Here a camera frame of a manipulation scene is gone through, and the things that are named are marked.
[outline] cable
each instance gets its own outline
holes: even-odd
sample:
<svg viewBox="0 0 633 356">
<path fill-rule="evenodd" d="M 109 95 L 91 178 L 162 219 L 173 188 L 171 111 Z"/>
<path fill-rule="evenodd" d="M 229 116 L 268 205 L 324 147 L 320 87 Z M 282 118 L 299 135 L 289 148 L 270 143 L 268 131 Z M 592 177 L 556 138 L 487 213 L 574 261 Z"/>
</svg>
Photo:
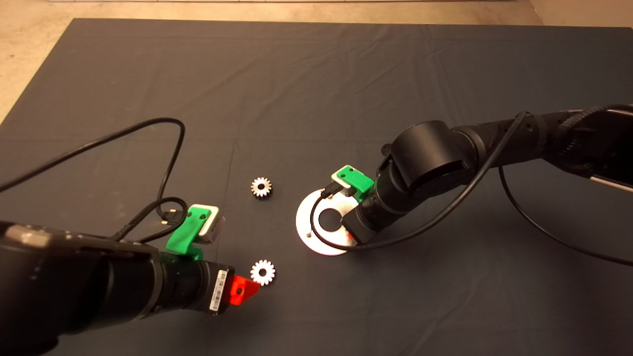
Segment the cable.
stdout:
<svg viewBox="0 0 633 356">
<path fill-rule="evenodd" d="M 506 175 L 503 172 L 503 167 L 499 167 L 499 178 L 501 179 L 501 185 L 503 186 L 503 191 L 506 192 L 506 195 L 507 195 L 508 199 L 510 200 L 510 203 L 512 203 L 512 205 L 515 207 L 515 209 L 517 209 L 518 213 L 521 214 L 522 217 L 524 217 L 530 224 L 532 224 L 534 227 L 536 227 L 539 231 L 541 231 L 547 237 L 553 239 L 557 243 L 559 243 L 559 244 L 561 244 L 561 245 L 563 245 L 563 246 L 565 246 L 567 248 L 571 248 L 574 251 L 577 251 L 577 252 L 580 252 L 580 253 L 584 253 L 585 255 L 592 256 L 592 257 L 595 257 L 595 258 L 599 258 L 601 260 L 613 262 L 613 263 L 616 263 L 616 264 L 621 264 L 621 265 L 626 265 L 626 266 L 633 266 L 633 261 L 625 260 L 625 259 L 617 258 L 617 257 L 613 257 L 613 256 L 603 255 L 602 253 L 589 251 L 589 250 L 584 249 L 582 247 L 578 247 L 578 246 L 572 245 L 570 243 L 567 243 L 567 242 L 561 240 L 560 238 L 558 238 L 557 236 L 555 236 L 554 234 L 549 232 L 547 229 L 545 229 L 543 226 L 540 226 L 519 205 L 519 203 L 517 202 L 515 197 L 510 192 L 510 188 L 508 187 L 508 182 L 506 182 Z"/>
<path fill-rule="evenodd" d="M 161 204 L 167 203 L 169 201 L 172 201 L 180 205 L 180 207 L 182 208 L 182 211 L 184 212 L 187 211 L 187 203 L 185 203 L 185 201 L 180 198 L 170 196 L 167 198 L 158 199 L 156 201 L 151 202 L 148 206 L 144 207 L 138 214 L 136 214 L 136 216 L 129 223 L 123 226 L 123 229 L 119 230 L 116 234 L 112 235 L 109 239 L 114 240 L 114 241 L 121 241 L 125 236 L 127 236 L 127 234 L 130 233 L 130 231 L 132 231 L 135 227 L 137 227 L 141 223 L 141 221 L 143 221 L 143 219 L 145 219 L 149 215 L 149 213 L 152 212 L 152 210 L 154 210 L 156 207 L 160 206 Z M 187 218 L 187 215 L 182 214 L 182 216 L 180 217 L 180 220 L 178 221 L 178 224 L 170 226 L 169 228 L 161 232 L 157 232 L 156 234 L 139 239 L 138 242 L 147 243 L 150 241 L 154 241 L 155 239 L 162 238 L 163 236 L 166 236 L 168 234 L 171 234 L 173 231 L 178 229 L 182 225 L 183 222 L 185 222 L 186 218 Z"/>
<path fill-rule="evenodd" d="M 411 231 L 408 234 L 405 234 L 398 238 L 388 239 L 386 241 L 381 241 L 377 243 L 368 243 L 368 244 L 356 245 L 356 246 L 344 246 L 344 245 L 337 245 L 335 243 L 331 243 L 330 241 L 327 241 L 326 239 L 324 239 L 323 236 L 321 236 L 321 234 L 318 233 L 314 224 L 314 214 L 317 209 L 316 207 L 323 199 L 325 199 L 328 196 L 328 195 L 324 196 L 325 194 L 328 193 L 328 189 L 326 189 L 321 194 L 321 197 L 319 197 L 319 199 L 316 200 L 315 204 L 312 206 L 312 210 L 310 211 L 310 227 L 312 228 L 312 231 L 315 233 L 315 236 L 319 239 L 319 241 L 325 243 L 326 245 L 330 247 L 337 248 L 339 250 L 344 250 L 344 251 L 372 250 L 375 248 L 395 245 L 397 243 L 401 243 L 403 241 L 406 241 L 406 240 L 409 240 L 411 238 L 421 235 L 422 233 L 428 231 L 429 229 L 431 229 L 432 227 L 440 223 L 440 221 L 444 220 L 444 218 L 446 218 L 451 212 L 453 212 L 453 210 L 455 210 L 455 208 L 457 208 L 464 201 L 464 199 L 473 191 L 473 189 L 475 189 L 475 186 L 479 184 L 479 182 L 484 178 L 486 172 L 488 172 L 488 170 L 492 167 L 492 165 L 494 165 L 494 162 L 497 160 L 497 157 L 499 157 L 499 155 L 501 154 L 505 146 L 508 144 L 508 141 L 510 140 L 510 138 L 512 137 L 516 129 L 519 127 L 523 119 L 528 114 L 529 113 L 524 111 L 515 117 L 514 121 L 512 121 L 512 124 L 510 125 L 506 133 L 503 135 L 503 137 L 501 138 L 497 146 L 495 146 L 490 156 L 486 159 L 486 161 L 481 166 L 481 168 L 479 168 L 479 170 L 475 174 L 475 177 L 473 177 L 473 179 L 468 183 L 468 185 L 466 185 L 466 187 L 461 191 L 461 193 L 455 199 L 453 199 L 444 209 L 442 209 L 442 211 L 440 211 L 435 217 L 433 217 L 433 219 L 427 221 L 426 223 L 424 223 L 424 225 L 422 225 L 418 229 Z"/>
<path fill-rule="evenodd" d="M 173 154 L 172 154 L 172 159 L 169 161 L 169 165 L 167 166 L 167 170 L 165 171 L 165 175 L 163 176 L 163 181 L 160 184 L 160 187 L 158 188 L 158 194 L 156 195 L 156 200 L 160 200 L 163 197 L 163 193 L 165 192 L 165 186 L 167 185 L 167 180 L 169 180 L 169 176 L 172 173 L 172 169 L 173 166 L 176 163 L 176 159 L 178 158 L 178 155 L 180 153 L 180 148 L 182 147 L 182 141 L 184 140 L 185 137 L 185 125 L 182 123 L 182 121 L 177 120 L 175 118 L 170 118 L 170 117 L 159 117 L 159 118 L 153 118 L 151 120 L 146 120 L 143 122 L 140 122 L 138 124 L 132 125 L 130 127 L 127 127 L 126 129 L 114 132 L 112 134 L 103 136 L 99 139 L 96 139 L 92 142 L 86 143 L 82 146 L 79 146 L 77 148 L 71 149 L 70 151 L 63 153 L 60 156 L 57 156 L 56 158 L 53 158 L 52 160 L 40 165 L 39 167 L 31 170 L 30 172 L 27 172 L 26 174 L 23 174 L 15 179 L 12 179 L 8 182 L 5 182 L 4 184 L 0 185 L 0 193 L 2 193 L 5 190 L 11 189 L 15 186 L 17 186 L 18 184 L 21 184 L 57 165 L 59 165 L 60 163 L 63 163 L 71 158 L 73 158 L 74 156 L 77 156 L 81 153 L 84 153 L 86 151 L 89 151 L 90 149 L 96 148 L 101 146 L 102 144 L 106 144 L 110 141 L 114 141 L 115 139 L 121 138 L 123 136 L 129 135 L 133 132 L 136 132 L 138 130 L 141 130 L 147 126 L 151 126 L 151 125 L 156 125 L 156 124 L 175 124 L 178 125 L 180 132 L 179 132 L 179 136 L 178 136 L 178 141 L 176 142 L 176 146 L 173 149 Z M 160 205 L 156 206 L 156 213 L 163 218 L 163 216 L 165 215 L 165 213 L 162 211 Z"/>
</svg>

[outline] beige floor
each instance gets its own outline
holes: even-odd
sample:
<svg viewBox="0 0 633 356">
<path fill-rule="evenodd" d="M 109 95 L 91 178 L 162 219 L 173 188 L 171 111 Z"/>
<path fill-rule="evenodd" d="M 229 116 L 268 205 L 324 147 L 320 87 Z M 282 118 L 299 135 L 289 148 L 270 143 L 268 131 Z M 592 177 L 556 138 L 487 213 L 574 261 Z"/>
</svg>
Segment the beige floor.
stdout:
<svg viewBox="0 0 633 356">
<path fill-rule="evenodd" d="M 50 3 L 0 0 L 0 122 L 72 18 L 632 26 L 633 0 Z"/>
</svg>

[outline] white gear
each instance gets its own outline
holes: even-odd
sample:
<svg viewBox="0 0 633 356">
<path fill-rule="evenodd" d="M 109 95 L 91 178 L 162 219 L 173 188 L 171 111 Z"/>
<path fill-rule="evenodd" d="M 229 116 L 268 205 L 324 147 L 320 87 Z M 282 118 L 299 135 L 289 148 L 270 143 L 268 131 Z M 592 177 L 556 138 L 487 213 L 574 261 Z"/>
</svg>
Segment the white gear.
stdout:
<svg viewBox="0 0 633 356">
<path fill-rule="evenodd" d="M 273 184 L 268 178 L 259 177 L 251 183 L 251 192 L 257 199 L 266 199 L 273 191 Z"/>
<path fill-rule="evenodd" d="M 275 265 L 271 264 L 268 260 L 259 260 L 259 262 L 255 262 L 253 268 L 251 269 L 251 278 L 262 286 L 267 285 L 273 281 L 273 278 L 275 278 Z"/>
</svg>

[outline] black circle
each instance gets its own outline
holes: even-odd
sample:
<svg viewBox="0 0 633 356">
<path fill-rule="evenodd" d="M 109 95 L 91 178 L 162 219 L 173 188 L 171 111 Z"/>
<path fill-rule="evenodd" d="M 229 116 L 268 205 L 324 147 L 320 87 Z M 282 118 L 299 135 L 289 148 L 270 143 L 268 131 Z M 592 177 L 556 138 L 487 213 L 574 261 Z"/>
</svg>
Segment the black circle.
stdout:
<svg viewBox="0 0 633 356">
<path fill-rule="evenodd" d="M 332 208 L 328 208 L 322 211 L 318 216 L 318 223 L 323 230 L 334 232 L 341 228 L 341 219 L 343 219 L 341 213 Z"/>
</svg>

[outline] gray cloth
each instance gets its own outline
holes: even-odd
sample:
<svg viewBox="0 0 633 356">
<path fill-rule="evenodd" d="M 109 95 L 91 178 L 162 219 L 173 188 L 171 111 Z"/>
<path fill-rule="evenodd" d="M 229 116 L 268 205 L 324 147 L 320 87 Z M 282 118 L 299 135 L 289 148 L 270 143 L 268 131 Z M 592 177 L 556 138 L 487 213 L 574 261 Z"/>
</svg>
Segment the gray cloth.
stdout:
<svg viewBox="0 0 633 356">
<path fill-rule="evenodd" d="M 0 127 L 0 181 L 132 123 L 179 118 L 187 136 L 166 195 L 223 209 L 207 259 L 248 276 L 267 258 L 277 279 L 220 317 L 170 312 L 62 337 L 51 355 L 631 354 L 633 269 L 548 240 L 495 172 L 399 246 L 325 257 L 294 225 L 334 170 L 373 175 L 381 145 L 409 125 L 631 103 L 631 63 L 631 29 L 74 20 Z M 154 199 L 175 137 L 153 127 L 74 158 L 2 194 L 0 217 L 111 234 Z M 267 201 L 249 190 L 259 176 L 275 188 Z M 567 241 L 633 258 L 630 194 L 544 162 L 508 179 Z"/>
</svg>

